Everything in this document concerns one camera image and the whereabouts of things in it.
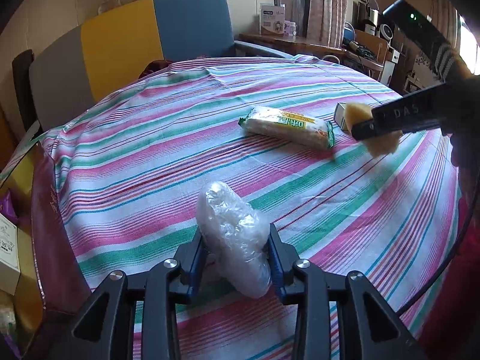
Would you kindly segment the large yellow sponge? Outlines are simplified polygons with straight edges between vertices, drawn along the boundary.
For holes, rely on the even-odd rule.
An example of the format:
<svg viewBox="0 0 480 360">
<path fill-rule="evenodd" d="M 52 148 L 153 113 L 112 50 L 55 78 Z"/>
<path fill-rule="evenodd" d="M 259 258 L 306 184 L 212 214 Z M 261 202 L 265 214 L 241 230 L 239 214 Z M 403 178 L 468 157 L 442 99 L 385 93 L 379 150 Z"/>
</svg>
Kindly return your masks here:
<svg viewBox="0 0 480 360">
<path fill-rule="evenodd" d="M 347 103 L 344 107 L 343 118 L 350 135 L 362 143 L 373 158 L 389 155 L 396 152 L 401 131 L 386 133 L 377 126 L 370 105 L 363 103 Z"/>
</svg>

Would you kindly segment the large white cardboard box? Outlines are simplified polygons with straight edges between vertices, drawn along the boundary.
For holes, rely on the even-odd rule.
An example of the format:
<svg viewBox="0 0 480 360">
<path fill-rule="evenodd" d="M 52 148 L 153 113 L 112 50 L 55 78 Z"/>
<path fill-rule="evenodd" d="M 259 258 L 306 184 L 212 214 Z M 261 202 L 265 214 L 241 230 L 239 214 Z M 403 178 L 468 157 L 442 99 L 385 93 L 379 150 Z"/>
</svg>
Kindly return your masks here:
<svg viewBox="0 0 480 360">
<path fill-rule="evenodd" d="M 0 288 L 14 295 L 20 278 L 17 228 L 0 214 Z"/>
</svg>

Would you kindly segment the small green white box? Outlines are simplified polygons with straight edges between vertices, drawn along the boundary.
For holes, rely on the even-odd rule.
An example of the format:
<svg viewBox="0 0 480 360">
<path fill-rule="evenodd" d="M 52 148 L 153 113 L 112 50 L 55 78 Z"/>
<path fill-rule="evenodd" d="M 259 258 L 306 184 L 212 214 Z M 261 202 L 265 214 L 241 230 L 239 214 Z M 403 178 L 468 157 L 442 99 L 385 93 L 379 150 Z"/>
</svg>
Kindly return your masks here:
<svg viewBox="0 0 480 360">
<path fill-rule="evenodd" d="M 351 133 L 355 121 L 355 104 L 339 102 L 335 107 L 334 121 L 344 133 Z"/>
</svg>

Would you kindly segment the striped bed sheet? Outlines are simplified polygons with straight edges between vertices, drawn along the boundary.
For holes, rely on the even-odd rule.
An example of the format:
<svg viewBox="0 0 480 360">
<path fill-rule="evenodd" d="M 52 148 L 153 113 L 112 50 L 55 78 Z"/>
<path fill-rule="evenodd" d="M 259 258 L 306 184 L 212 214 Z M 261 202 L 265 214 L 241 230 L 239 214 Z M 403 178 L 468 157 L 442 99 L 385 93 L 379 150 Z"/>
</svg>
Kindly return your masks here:
<svg viewBox="0 0 480 360">
<path fill-rule="evenodd" d="M 174 63 L 49 130 L 41 144 L 88 285 L 173 256 L 194 234 L 200 190 L 222 181 L 300 256 L 327 272 L 364 272 L 400 308 L 431 277 L 465 217 L 448 138 L 408 134 L 396 152 L 373 158 L 339 128 L 332 150 L 321 151 L 239 125 L 256 106 L 332 121 L 340 102 L 376 106 L 396 97 L 315 58 L 208 58 Z"/>
</svg>

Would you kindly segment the Weidan cracker pack far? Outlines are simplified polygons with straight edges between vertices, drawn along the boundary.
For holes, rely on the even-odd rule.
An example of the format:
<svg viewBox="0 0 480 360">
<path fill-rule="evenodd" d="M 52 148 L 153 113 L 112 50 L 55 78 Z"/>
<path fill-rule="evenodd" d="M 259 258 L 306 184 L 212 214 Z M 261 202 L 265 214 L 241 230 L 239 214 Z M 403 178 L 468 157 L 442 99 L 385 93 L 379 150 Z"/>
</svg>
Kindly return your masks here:
<svg viewBox="0 0 480 360">
<path fill-rule="evenodd" d="M 292 141 L 318 150 L 335 144 L 331 122 L 293 111 L 269 106 L 255 106 L 238 122 L 248 133 Z"/>
</svg>

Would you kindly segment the wooden side table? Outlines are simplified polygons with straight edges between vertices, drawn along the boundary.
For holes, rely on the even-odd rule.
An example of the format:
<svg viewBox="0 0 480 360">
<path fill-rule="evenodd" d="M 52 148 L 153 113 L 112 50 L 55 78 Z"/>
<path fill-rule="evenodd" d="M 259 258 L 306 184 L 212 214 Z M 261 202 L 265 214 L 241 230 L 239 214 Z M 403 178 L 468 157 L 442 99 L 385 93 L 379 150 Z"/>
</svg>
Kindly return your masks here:
<svg viewBox="0 0 480 360">
<path fill-rule="evenodd" d="M 323 46 L 317 41 L 298 36 L 272 36 L 254 33 L 240 33 L 238 39 L 239 41 L 270 47 L 291 55 L 314 55 L 319 58 L 323 58 L 326 55 L 334 55 L 339 59 L 345 55 L 345 50 L 342 48 Z"/>
</svg>

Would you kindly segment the striped curtain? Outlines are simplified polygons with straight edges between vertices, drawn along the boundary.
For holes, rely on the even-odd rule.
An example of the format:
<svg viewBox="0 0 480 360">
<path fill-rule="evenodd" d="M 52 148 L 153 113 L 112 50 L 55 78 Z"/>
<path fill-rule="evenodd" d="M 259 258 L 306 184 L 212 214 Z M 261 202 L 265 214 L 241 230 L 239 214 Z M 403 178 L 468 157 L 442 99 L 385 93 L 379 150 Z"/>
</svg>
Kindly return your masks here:
<svg viewBox="0 0 480 360">
<path fill-rule="evenodd" d="M 348 0 L 304 0 L 304 34 L 327 47 L 341 47 Z"/>
</svg>

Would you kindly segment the white product box on table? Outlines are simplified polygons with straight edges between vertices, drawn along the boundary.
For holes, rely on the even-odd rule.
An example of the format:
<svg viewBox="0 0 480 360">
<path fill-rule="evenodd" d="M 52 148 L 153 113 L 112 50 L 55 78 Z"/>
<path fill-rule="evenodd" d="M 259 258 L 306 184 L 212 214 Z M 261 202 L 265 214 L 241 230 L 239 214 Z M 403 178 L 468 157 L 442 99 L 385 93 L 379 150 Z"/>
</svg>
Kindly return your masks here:
<svg viewBox="0 0 480 360">
<path fill-rule="evenodd" d="M 262 3 L 259 10 L 259 31 L 261 35 L 282 36 L 285 26 L 285 5 L 275 6 Z"/>
</svg>

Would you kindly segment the dark red garment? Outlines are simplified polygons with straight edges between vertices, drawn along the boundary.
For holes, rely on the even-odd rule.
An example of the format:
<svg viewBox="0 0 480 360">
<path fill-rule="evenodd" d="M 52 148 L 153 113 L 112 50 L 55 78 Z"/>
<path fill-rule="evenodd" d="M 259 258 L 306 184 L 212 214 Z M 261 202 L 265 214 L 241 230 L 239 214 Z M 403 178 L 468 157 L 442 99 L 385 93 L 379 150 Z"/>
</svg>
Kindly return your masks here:
<svg viewBox="0 0 480 360">
<path fill-rule="evenodd" d="M 165 59 L 157 59 L 152 62 L 150 62 L 142 71 L 142 73 L 139 75 L 138 79 L 142 79 L 144 77 L 147 77 L 148 75 L 151 75 L 155 72 L 161 71 L 163 69 L 168 68 L 173 61 L 165 60 Z"/>
</svg>

